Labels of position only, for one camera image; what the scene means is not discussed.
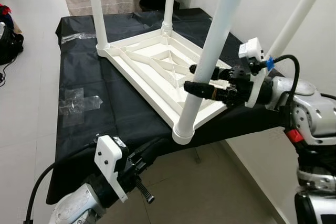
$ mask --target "red tag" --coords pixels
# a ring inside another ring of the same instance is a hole
[[[285,132],[285,134],[288,137],[288,139],[294,144],[304,140],[303,136],[296,129]]]

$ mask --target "red object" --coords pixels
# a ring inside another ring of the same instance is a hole
[[[12,10],[8,7],[5,6],[3,12],[1,13],[2,15],[6,16],[7,14],[12,13]]]
[[[285,132],[285,134],[288,137],[288,139],[294,144],[304,140],[303,136],[296,129]]]

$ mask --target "white pole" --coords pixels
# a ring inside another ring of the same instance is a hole
[[[174,10],[174,0],[166,0],[162,29],[169,36],[173,30],[173,22],[172,22],[173,10]]]
[[[103,11],[101,9],[100,0],[91,0],[91,6],[98,41],[97,49],[104,50],[106,48],[109,48],[109,43],[107,41]]]
[[[209,83],[223,46],[229,34],[237,7],[241,0],[219,0],[219,4],[205,40],[203,53],[194,76],[194,82]],[[173,139],[179,144],[188,144],[193,137],[194,122],[202,98],[188,94],[177,125],[173,127]]]
[[[311,7],[316,0],[301,0],[289,20],[285,24],[281,33],[269,49],[267,56],[277,58],[279,57],[289,42],[292,40],[294,34],[299,29],[306,15],[309,13]]]

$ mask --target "transparent tape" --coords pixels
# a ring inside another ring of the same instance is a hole
[[[77,33],[77,34],[71,34],[68,36],[63,36],[61,40],[61,44],[64,44],[65,42],[74,40],[74,39],[95,39],[96,34],[87,34],[87,33]]]
[[[63,127],[83,124],[85,111],[100,109],[103,101],[99,96],[84,97],[84,89],[65,91],[65,100],[59,102],[58,114],[63,115]]]

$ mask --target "white wall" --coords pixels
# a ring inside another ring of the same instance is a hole
[[[232,33],[242,41],[258,37],[267,52],[299,1],[242,0]],[[182,0],[184,7],[201,7],[211,16],[217,2]],[[297,56],[301,79],[336,95],[336,0],[317,0],[283,54]],[[292,62],[278,64],[277,69],[293,77]],[[278,210],[296,223],[296,154],[281,130],[234,138],[229,144]]]
[[[242,0],[232,33],[239,39],[258,37],[267,51],[300,0]],[[201,7],[211,16],[218,0],[182,0],[186,7]],[[297,56],[301,79],[321,91],[336,95],[336,1],[317,0],[311,12],[285,50]],[[278,69],[293,76],[291,62]]]

